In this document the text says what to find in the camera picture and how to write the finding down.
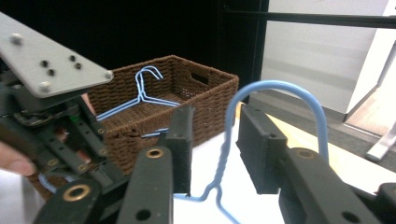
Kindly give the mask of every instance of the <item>blue wire hanger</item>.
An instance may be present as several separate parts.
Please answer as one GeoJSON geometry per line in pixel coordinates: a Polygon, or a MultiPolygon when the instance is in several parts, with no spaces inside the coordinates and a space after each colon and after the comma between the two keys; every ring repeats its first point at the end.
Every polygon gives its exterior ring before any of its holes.
{"type": "Polygon", "coordinates": [[[151,73],[155,78],[157,78],[157,80],[163,78],[163,75],[156,67],[151,66],[151,65],[143,67],[140,71],[138,71],[136,73],[136,75],[134,77],[134,79],[136,81],[136,87],[137,87],[137,97],[131,101],[128,101],[122,105],[118,105],[118,106],[108,110],[107,112],[97,116],[96,118],[99,121],[106,119],[108,117],[111,117],[111,116],[121,112],[122,110],[131,107],[131,106],[137,105],[140,102],[146,102],[146,103],[152,103],[152,104],[158,104],[158,105],[169,105],[169,106],[178,106],[179,105],[179,103],[176,103],[176,102],[147,96],[146,92],[145,92],[145,87],[144,87],[145,86],[145,81],[143,79],[144,72],[151,73]]]}

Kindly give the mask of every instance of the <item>metal plate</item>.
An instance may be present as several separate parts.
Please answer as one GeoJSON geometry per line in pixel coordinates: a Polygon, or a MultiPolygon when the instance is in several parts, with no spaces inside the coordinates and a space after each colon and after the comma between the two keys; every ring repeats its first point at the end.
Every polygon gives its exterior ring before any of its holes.
{"type": "Polygon", "coordinates": [[[35,97],[110,81],[111,71],[0,12],[0,57],[35,97]]]}

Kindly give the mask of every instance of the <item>table surface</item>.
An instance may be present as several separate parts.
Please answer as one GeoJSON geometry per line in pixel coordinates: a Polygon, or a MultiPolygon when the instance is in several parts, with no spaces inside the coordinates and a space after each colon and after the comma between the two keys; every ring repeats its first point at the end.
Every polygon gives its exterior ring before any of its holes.
{"type": "MultiPolygon", "coordinates": [[[[318,148],[315,136],[282,120],[270,117],[288,137],[289,147],[318,148]]],[[[233,127],[233,144],[222,180],[223,206],[241,223],[284,223],[277,195],[257,195],[240,159],[237,140],[239,119],[233,127]]],[[[200,196],[213,180],[224,134],[195,147],[192,156],[191,195],[200,196]]],[[[396,182],[396,174],[359,158],[340,147],[329,144],[330,165],[348,184],[368,192],[376,192],[385,182],[396,182]]],[[[203,203],[175,200],[174,223],[231,223],[216,207],[216,191],[203,203]]],[[[31,223],[43,201],[18,175],[0,171],[0,223],[31,223]]]]}

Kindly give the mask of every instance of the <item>finger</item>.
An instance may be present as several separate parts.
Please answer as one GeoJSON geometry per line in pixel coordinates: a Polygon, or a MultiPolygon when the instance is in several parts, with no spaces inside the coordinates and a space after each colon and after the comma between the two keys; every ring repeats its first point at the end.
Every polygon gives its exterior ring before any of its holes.
{"type": "Polygon", "coordinates": [[[90,101],[90,97],[88,96],[87,93],[82,94],[82,99],[84,100],[85,104],[87,104],[88,108],[91,110],[91,112],[96,115],[95,109],[93,108],[93,106],[91,105],[91,101],[90,101]]]}
{"type": "Polygon", "coordinates": [[[0,142],[0,168],[25,176],[35,173],[29,159],[3,142],[0,142]]]}

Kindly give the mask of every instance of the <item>basket handle hole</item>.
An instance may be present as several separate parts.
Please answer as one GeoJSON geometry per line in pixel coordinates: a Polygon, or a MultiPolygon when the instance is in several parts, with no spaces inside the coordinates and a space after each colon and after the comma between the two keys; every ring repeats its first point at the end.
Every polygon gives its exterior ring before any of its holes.
{"type": "Polygon", "coordinates": [[[191,73],[191,77],[205,85],[209,85],[209,78],[207,78],[207,77],[202,77],[202,76],[194,74],[194,73],[191,73]]]}

